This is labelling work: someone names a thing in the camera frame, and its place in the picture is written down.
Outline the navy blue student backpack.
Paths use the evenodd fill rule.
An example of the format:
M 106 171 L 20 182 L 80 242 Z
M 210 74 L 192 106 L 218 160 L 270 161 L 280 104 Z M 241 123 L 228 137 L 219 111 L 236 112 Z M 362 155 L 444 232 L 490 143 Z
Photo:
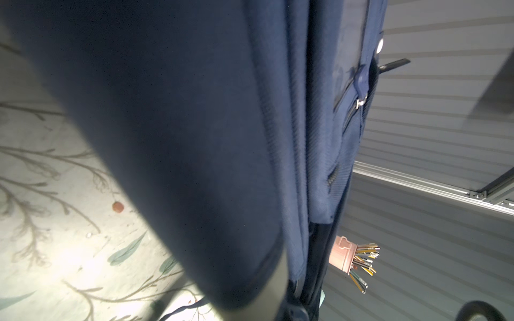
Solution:
M 2 1 L 54 97 L 224 318 L 317 320 L 386 1 Z

